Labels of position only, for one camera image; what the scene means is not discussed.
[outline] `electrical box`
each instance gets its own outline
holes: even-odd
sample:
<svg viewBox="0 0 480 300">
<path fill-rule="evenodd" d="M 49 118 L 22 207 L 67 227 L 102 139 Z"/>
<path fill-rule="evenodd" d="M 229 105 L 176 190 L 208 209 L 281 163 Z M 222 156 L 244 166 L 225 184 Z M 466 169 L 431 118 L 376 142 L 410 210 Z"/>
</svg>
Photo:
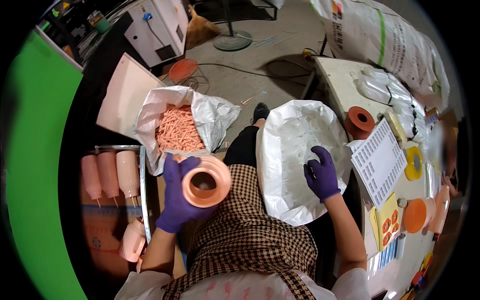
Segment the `electrical box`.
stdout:
<svg viewBox="0 0 480 300">
<path fill-rule="evenodd" d="M 125 37 L 149 67 L 183 55 L 188 16 L 181 0 L 145 0 L 128 13 Z"/>
</svg>

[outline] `white plastic bag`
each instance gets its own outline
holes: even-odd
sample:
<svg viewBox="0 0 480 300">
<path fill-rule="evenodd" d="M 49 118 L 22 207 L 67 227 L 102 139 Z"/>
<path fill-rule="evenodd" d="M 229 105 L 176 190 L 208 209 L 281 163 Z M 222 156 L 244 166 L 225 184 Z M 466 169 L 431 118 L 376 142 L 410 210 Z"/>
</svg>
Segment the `white plastic bag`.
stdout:
<svg viewBox="0 0 480 300">
<path fill-rule="evenodd" d="M 148 172 L 154 176 L 163 173 L 163 164 L 168 153 L 181 153 L 167 149 L 160 153 L 155 138 L 155 129 L 160 125 L 167 105 L 177 107 L 191 105 L 193 120 L 206 149 L 210 153 L 222 143 L 227 128 L 237 119 L 241 108 L 220 97 L 195 92 L 191 87 L 176 85 L 151 90 L 138 113 L 133 134 L 146 148 Z"/>
<path fill-rule="evenodd" d="M 425 111 L 395 76 L 382 69 L 364 68 L 355 84 L 365 97 L 391 105 L 407 138 L 428 150 L 431 130 L 425 123 Z"/>
<path fill-rule="evenodd" d="M 303 118 L 319 120 L 319 124 L 323 128 L 323 135 L 328 135 L 328 138 L 319 141 L 319 146 L 325 147 L 332 154 L 338 187 L 342 193 L 347 187 L 351 171 L 348 149 L 346 148 L 347 135 L 336 114 L 328 106 L 313 100 L 291 100 L 273 109 L 268 115 L 265 125 L 257 133 L 258 181 L 267 213 L 293 226 L 310 223 L 326 212 L 325 206 L 320 203 L 308 187 L 299 194 L 293 195 L 293 199 L 285 197 L 282 193 L 282 189 L 284 189 L 282 181 L 287 182 L 289 178 L 295 181 L 305 180 L 304 185 L 306 186 L 303 164 L 306 159 L 315 157 L 309 148 L 312 144 L 298 145 L 291 143 L 291 147 L 302 146 L 307 151 L 304 155 L 299 154 L 298 163 L 292 166 L 293 172 L 284 174 L 282 171 L 285 161 L 285 158 L 282 157 L 282 144 L 283 146 L 288 144 L 282 143 L 282 139 L 291 137 L 291 135 L 282 135 L 286 132 L 282 127 L 286 124 L 297 126 L 298 124 L 294 124 L 294 121 Z M 305 130 L 310 133 L 312 128 L 305 128 Z"/>
<path fill-rule="evenodd" d="M 396 12 L 373 0 L 310 2 L 336 57 L 372 61 L 405 82 L 428 109 L 448 106 L 450 85 L 435 44 Z"/>
</svg>

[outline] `houndstooth apron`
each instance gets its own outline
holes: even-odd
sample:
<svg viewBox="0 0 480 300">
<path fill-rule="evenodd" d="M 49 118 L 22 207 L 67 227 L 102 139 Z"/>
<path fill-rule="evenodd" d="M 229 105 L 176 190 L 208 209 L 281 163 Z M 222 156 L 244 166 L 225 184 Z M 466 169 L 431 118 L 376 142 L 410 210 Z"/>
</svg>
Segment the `houndstooth apron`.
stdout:
<svg viewBox="0 0 480 300">
<path fill-rule="evenodd" d="M 187 256 L 187 274 L 163 286 L 163 299 L 221 273 L 278 273 L 297 300 L 313 300 L 293 270 L 314 279 L 317 248 L 305 226 L 294 227 L 264 212 L 254 167 L 231 165 L 232 187 L 214 213 L 200 221 Z"/>
</svg>

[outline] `green wall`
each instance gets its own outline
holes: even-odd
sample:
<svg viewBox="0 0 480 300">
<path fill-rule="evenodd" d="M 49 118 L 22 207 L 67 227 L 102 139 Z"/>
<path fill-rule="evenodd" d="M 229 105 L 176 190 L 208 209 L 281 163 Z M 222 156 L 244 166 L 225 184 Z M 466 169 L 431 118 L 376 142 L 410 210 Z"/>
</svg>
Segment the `green wall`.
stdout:
<svg viewBox="0 0 480 300">
<path fill-rule="evenodd" d="M 17 102 L 5 157 L 16 248 L 45 299 L 86 299 L 63 239 L 58 200 L 60 145 L 82 74 L 32 32 L 8 76 Z"/>
</svg>

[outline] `hand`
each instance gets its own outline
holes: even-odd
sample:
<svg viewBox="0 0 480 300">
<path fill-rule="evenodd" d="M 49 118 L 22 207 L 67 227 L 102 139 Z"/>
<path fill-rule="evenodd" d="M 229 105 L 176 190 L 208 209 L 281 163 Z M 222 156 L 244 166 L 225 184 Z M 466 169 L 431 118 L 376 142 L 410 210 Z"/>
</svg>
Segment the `hand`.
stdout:
<svg viewBox="0 0 480 300">
<path fill-rule="evenodd" d="M 315 159 L 309 160 L 307 165 L 303 165 L 303 172 L 308 187 L 323 203 L 328 197 L 340 193 L 340 189 L 336 181 L 335 166 L 330 153 L 320 146 L 313 147 L 312 152 L 318 155 L 320 162 Z"/>
<path fill-rule="evenodd" d="M 455 186 L 451 183 L 450 178 L 448 176 L 442 176 L 442 185 L 448 185 L 450 198 L 454 198 L 458 195 L 458 191 L 456 190 Z"/>
<path fill-rule="evenodd" d="M 191 205 L 183 197 L 181 181 L 188 171 L 195 168 L 200 159 L 189 157 L 177 163 L 172 154 L 167 155 L 163 170 L 163 177 L 167 187 L 165 188 L 165 209 L 155 222 L 156 226 L 168 233 L 177 233 L 183 223 L 208 217 L 215 210 L 216 205 L 200 208 Z"/>
</svg>

